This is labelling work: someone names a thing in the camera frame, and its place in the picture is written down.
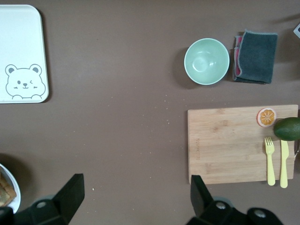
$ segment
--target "ceramic bowl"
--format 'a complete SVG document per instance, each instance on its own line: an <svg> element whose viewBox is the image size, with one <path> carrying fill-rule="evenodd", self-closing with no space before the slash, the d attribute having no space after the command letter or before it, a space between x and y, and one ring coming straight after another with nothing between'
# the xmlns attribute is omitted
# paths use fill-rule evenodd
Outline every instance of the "ceramic bowl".
<svg viewBox="0 0 300 225"><path fill-rule="evenodd" d="M184 68L187 75L198 84L216 83L228 71L228 50L218 40L200 39L188 48L184 57Z"/></svg>
<svg viewBox="0 0 300 225"><path fill-rule="evenodd" d="M11 174L11 172L2 164L0 164L0 172L1 172L1 176L3 176L6 181L14 187L15 192L17 194L17 196L13 199L13 201L8 204L8 207L12 208L14 213L16 213L20 207L21 204L21 191L19 188L19 185L17 183L17 181L15 180L14 176Z"/></svg>

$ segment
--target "plastic knife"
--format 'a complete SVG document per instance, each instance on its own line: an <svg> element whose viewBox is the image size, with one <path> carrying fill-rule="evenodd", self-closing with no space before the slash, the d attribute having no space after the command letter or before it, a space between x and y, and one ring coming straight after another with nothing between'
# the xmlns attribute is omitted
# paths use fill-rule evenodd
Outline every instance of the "plastic knife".
<svg viewBox="0 0 300 225"><path fill-rule="evenodd" d="M287 187L287 171L286 160L289 157L289 146L286 141L281 141L281 174L280 174L280 186L282 188Z"/></svg>

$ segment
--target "metal utensil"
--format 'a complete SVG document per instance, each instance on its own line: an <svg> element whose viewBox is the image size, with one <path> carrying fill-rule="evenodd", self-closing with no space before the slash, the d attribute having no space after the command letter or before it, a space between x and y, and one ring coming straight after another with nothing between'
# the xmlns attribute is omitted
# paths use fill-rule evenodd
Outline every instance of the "metal utensil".
<svg viewBox="0 0 300 225"><path fill-rule="evenodd" d="M281 142L281 173L280 173L280 186L282 188L287 187L287 171L286 171L286 159L289 157L289 146L286 141Z"/></svg>
<svg viewBox="0 0 300 225"><path fill-rule="evenodd" d="M299 151L300 151L300 140L296 140L295 141L295 156L294 156L294 160L296 160L296 157L297 157Z"/></svg>
<svg viewBox="0 0 300 225"><path fill-rule="evenodd" d="M273 141L270 137L265 137L264 142L266 145L267 162L268 162L268 184L273 186L275 184L275 174L272 162L272 154L275 151Z"/></svg>

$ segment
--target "bear face drawing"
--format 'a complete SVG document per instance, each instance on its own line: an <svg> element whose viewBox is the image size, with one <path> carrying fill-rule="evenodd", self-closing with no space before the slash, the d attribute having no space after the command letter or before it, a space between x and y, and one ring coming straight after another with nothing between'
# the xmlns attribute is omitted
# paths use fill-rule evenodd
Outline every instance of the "bear face drawing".
<svg viewBox="0 0 300 225"><path fill-rule="evenodd" d="M8 75L6 91L14 98L42 98L46 87L40 75L42 68L38 64L33 64L29 68L17 68L8 65L5 68Z"/></svg>

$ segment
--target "white plate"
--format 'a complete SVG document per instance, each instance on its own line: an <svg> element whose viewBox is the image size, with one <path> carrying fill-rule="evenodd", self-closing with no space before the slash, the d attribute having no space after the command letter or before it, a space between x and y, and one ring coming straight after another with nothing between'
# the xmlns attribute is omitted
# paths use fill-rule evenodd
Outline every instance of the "white plate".
<svg viewBox="0 0 300 225"><path fill-rule="evenodd" d="M41 15L29 5L0 5L0 103L48 97Z"/></svg>
<svg viewBox="0 0 300 225"><path fill-rule="evenodd" d="M14 187L15 192L17 194L16 198L13 199L13 201L8 204L8 207L12 208L14 213L16 213L20 207L21 204L21 191L19 188L19 185L17 183L17 181L15 180L14 176L11 174L11 172L2 164L0 164L0 172L1 172L1 176L3 176L6 181Z"/></svg>

